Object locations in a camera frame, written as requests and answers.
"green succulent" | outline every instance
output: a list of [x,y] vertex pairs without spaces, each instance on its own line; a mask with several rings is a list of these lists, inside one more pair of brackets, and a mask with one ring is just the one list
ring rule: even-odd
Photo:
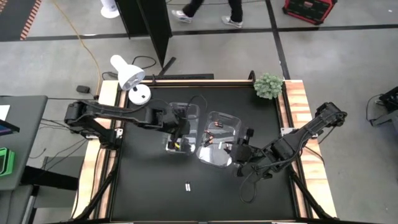
[[283,79],[265,73],[261,78],[254,83],[254,89],[257,91],[257,96],[267,99],[277,98],[282,93]]

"green object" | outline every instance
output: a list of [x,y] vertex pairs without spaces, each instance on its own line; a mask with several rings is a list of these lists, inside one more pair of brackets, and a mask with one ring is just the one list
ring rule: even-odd
[[260,79],[254,83],[254,89],[257,96],[267,99],[277,98],[282,93],[283,79],[265,73]]
[[14,167],[15,152],[12,152],[8,148],[0,149],[0,177],[9,175],[12,173]]

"yellow cable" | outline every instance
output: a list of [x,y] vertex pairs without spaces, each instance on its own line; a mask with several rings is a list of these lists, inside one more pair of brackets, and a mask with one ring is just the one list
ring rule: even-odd
[[75,31],[77,38],[80,40],[80,43],[82,44],[82,46],[88,51],[88,53],[91,55],[91,58],[93,58],[95,65],[97,66],[97,71],[98,71],[98,82],[97,82],[97,90],[96,95],[100,95],[100,85],[101,85],[101,70],[100,70],[100,66],[98,65],[97,60],[95,59],[93,53],[91,53],[91,51],[87,48],[87,46],[85,45],[85,43],[83,42],[83,40],[80,38],[80,34],[77,32],[77,30],[75,29],[75,27],[73,26],[72,22],[70,21],[70,19],[68,18],[68,16],[62,11],[62,9],[59,7],[59,5],[55,2],[55,0],[52,0],[52,2],[54,3],[54,6],[62,13],[62,15],[65,17],[65,19],[68,21],[70,27],[72,27],[72,29]]

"wooden table frame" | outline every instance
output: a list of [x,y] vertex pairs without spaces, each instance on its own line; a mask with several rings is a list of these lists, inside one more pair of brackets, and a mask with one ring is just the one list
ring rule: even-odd
[[[147,85],[153,84],[153,81],[142,81]],[[188,87],[192,83],[201,83],[206,86],[233,86],[236,83],[247,83],[248,86],[252,85],[252,80],[159,80],[156,81],[157,88],[172,88],[172,87]],[[301,80],[287,80],[285,81],[285,93],[289,101],[289,108],[284,106],[284,99],[282,96],[278,98],[279,109],[281,113],[283,127],[289,127],[288,114],[290,111],[292,122],[295,128],[300,128],[307,124],[311,119],[311,112],[305,94],[303,82]],[[126,105],[126,92],[118,90],[117,81],[104,81],[101,87],[101,94],[99,95],[99,103],[111,106],[125,107]],[[97,122],[102,124],[105,128],[121,127],[120,122],[113,124],[108,119],[97,119]],[[317,140],[309,140],[307,146],[320,154],[320,148]],[[79,216],[83,209],[88,205],[92,196],[97,192],[100,182],[110,172],[115,158],[115,151],[106,152],[105,149],[100,149],[98,140],[91,140],[87,146],[85,160],[83,163],[83,170],[79,182],[79,199],[74,217]],[[305,183],[307,189],[311,192],[315,200],[323,207],[323,209],[331,216],[335,217],[335,207],[326,176],[325,168],[322,161],[311,152],[303,151],[301,156],[301,163],[303,174],[305,176]],[[107,219],[110,214],[108,209],[108,201],[110,196],[111,185],[108,186],[102,196],[101,203],[97,206],[96,210],[91,214],[90,218]],[[296,186],[298,208],[301,217],[307,217],[305,209],[305,202],[301,191]]]

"red toolbox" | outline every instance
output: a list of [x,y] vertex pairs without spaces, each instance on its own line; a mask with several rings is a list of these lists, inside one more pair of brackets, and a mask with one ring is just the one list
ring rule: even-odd
[[315,25],[322,24],[337,0],[285,0],[285,14]]

